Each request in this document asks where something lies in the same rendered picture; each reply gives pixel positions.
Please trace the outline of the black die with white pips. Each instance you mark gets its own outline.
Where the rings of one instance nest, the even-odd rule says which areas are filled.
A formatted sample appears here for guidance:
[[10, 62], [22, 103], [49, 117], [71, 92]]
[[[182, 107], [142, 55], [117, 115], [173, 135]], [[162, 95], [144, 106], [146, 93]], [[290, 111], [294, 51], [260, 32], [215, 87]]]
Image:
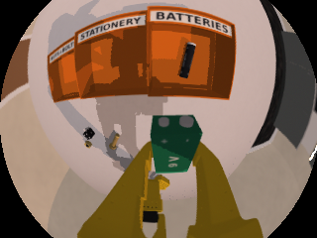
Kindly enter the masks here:
[[87, 140], [89, 140], [95, 135], [95, 133], [91, 128], [89, 128], [83, 133], [83, 135]]

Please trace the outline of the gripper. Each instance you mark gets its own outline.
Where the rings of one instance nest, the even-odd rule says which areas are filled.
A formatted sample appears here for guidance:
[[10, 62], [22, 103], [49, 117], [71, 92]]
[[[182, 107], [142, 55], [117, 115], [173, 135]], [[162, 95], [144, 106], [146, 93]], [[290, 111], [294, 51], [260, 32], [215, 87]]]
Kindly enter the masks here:
[[[149, 141], [83, 223], [77, 238], [140, 238], [153, 157]], [[219, 159], [201, 142], [192, 165], [196, 168], [197, 212], [186, 238], [264, 238], [256, 218], [241, 217]]]

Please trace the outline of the orange labelled storage bins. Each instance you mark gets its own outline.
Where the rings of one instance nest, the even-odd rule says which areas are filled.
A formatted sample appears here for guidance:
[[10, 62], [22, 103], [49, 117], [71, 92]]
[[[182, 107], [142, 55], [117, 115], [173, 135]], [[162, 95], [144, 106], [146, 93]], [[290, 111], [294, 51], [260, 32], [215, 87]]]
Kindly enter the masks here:
[[[196, 47], [184, 78], [188, 42]], [[53, 103], [120, 95], [229, 100], [235, 65], [235, 24], [172, 6], [100, 20], [48, 55]]]

